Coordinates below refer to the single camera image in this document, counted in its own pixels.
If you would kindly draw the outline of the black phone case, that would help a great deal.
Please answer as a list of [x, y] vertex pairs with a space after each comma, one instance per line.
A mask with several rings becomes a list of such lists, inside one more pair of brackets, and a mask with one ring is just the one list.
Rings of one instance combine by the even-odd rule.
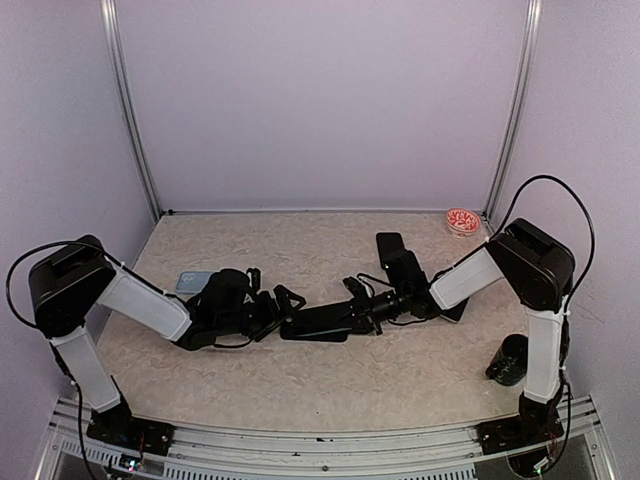
[[350, 303], [340, 302], [300, 310], [294, 320], [285, 321], [280, 327], [283, 340], [307, 341], [293, 338], [295, 333], [319, 332], [331, 329], [348, 328]]
[[382, 268], [386, 261], [398, 252], [405, 250], [402, 235], [399, 232], [378, 232], [376, 234], [378, 258]]

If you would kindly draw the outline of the green-edged black smartphone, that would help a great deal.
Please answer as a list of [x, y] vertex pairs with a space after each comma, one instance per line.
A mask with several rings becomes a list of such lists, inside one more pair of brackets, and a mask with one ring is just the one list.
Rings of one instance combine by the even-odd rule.
[[348, 328], [331, 329], [319, 332], [295, 333], [294, 339], [308, 341], [344, 342], [351, 330]]

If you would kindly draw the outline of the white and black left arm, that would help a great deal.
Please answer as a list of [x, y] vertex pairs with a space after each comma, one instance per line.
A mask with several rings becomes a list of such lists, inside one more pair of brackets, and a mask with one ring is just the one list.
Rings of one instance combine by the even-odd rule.
[[306, 303], [282, 285], [260, 288], [260, 272], [222, 269], [203, 289], [183, 300], [153, 285], [108, 254], [93, 235], [52, 244], [52, 254], [35, 263], [28, 282], [36, 327], [49, 340], [91, 408], [102, 413], [102, 430], [121, 445], [140, 434], [137, 418], [126, 412], [123, 395], [105, 369], [85, 326], [101, 306], [155, 331], [186, 351], [259, 342]]

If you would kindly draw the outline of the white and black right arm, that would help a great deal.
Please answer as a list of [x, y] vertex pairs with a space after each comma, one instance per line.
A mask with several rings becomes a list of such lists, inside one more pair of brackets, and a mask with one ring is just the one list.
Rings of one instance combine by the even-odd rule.
[[523, 306], [528, 324], [524, 397], [546, 404], [561, 389], [568, 350], [566, 319], [574, 289], [572, 252], [529, 221], [518, 218], [453, 266], [427, 279], [415, 255], [395, 232], [379, 234], [389, 291], [375, 294], [370, 277], [344, 279], [356, 313], [374, 324], [408, 313], [420, 321], [460, 320], [467, 300], [506, 281]]

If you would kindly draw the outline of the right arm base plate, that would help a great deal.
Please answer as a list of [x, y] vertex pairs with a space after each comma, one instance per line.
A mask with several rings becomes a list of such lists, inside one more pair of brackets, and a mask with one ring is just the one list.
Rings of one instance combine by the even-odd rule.
[[506, 452], [560, 438], [564, 428], [557, 411], [563, 388], [547, 402], [537, 402], [522, 393], [516, 415], [484, 421], [476, 426], [484, 455]]

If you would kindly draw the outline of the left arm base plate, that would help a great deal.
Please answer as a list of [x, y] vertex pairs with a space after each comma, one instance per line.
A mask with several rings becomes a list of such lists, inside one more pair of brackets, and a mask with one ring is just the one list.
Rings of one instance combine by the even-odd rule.
[[174, 431], [172, 424], [136, 417], [120, 403], [104, 412], [92, 410], [86, 434], [106, 444], [166, 457]]

